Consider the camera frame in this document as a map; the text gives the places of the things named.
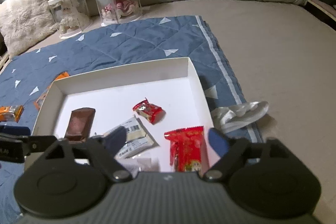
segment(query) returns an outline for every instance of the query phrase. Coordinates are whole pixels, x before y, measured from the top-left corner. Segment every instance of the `white snack package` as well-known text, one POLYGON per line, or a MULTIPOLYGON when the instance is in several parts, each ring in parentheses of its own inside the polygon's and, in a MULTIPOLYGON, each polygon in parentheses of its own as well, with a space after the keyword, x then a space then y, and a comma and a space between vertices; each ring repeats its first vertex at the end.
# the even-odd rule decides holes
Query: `white snack package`
POLYGON ((146 135, 143 138, 126 143, 123 148, 120 149, 118 154, 116 154, 115 158, 126 159, 129 157, 133 157, 146 149, 152 148, 154 144, 154 140, 149 135, 146 135))
POLYGON ((112 131, 114 131, 118 127, 124 127, 126 129, 126 142, 130 142, 135 139, 143 138, 146 136, 145 130, 143 130, 142 126, 138 122, 135 115, 133 115, 130 119, 127 121, 121 123, 117 127, 114 127, 107 131, 104 136, 110 134, 112 131))

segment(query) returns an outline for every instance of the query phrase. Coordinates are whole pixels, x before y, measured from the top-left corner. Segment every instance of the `figurine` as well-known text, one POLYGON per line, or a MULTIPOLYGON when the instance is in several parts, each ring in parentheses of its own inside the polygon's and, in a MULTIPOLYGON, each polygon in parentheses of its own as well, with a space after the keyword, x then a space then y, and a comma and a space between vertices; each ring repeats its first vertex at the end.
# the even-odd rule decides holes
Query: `figurine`
POLYGON ((102 17, 105 19, 120 19, 122 16, 128 16, 134 12, 139 7, 137 1, 130 1, 130 0, 115 0, 115 5, 108 4, 102 9, 102 17))
MULTIPOLYGON (((73 0, 73 6, 79 6, 79 2, 77 0, 73 0)), ((65 34, 69 31, 75 31, 80 27, 85 28, 89 25, 90 19, 84 13, 77 12, 74 15, 71 12, 72 3, 70 1, 64 0, 61 2, 61 8, 63 12, 63 18, 59 23, 59 30, 62 34, 65 34)))

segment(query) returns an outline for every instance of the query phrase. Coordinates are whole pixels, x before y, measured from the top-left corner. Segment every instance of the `blue quilt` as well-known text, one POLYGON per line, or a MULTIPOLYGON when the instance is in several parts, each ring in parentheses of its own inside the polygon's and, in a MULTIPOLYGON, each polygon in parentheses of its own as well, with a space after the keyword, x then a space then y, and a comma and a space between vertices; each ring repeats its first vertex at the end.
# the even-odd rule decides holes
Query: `blue quilt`
MULTIPOLYGON (((129 63, 186 56, 197 70, 210 110, 245 102, 228 60, 201 17, 151 18, 102 27, 15 57, 0 75, 0 105, 23 104, 25 109, 18 124, 6 124, 32 130, 38 114, 33 102, 61 72, 76 75, 129 63)), ((254 125, 230 135, 261 141, 254 125)), ((221 140, 215 143, 220 149, 221 140)), ((0 224, 12 223, 20 214, 12 190, 22 172, 23 165, 0 161, 0 224)))

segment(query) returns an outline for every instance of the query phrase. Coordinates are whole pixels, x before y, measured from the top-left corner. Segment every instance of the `wooden bed frame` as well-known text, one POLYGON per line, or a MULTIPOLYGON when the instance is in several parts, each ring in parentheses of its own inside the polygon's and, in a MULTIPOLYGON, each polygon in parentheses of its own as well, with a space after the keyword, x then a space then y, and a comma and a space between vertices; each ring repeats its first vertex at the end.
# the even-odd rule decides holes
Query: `wooden bed frame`
POLYGON ((6 52, 3 56, 2 59, 0 59, 0 74, 4 71, 4 69, 7 67, 9 64, 9 53, 6 52))

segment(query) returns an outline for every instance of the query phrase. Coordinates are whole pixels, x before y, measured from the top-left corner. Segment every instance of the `red candy wrapper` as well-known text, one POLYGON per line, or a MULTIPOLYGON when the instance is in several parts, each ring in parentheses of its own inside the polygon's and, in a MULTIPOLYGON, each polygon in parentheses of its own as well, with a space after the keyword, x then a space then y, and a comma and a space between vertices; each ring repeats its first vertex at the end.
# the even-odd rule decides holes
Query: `red candy wrapper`
POLYGON ((145 117, 151 124, 160 120, 162 114, 164 113, 161 107, 150 104, 147 99, 136 104, 133 107, 133 111, 138 113, 140 116, 145 117))
POLYGON ((174 171, 201 174, 203 127, 181 128, 165 133, 170 141, 170 165, 174 171))

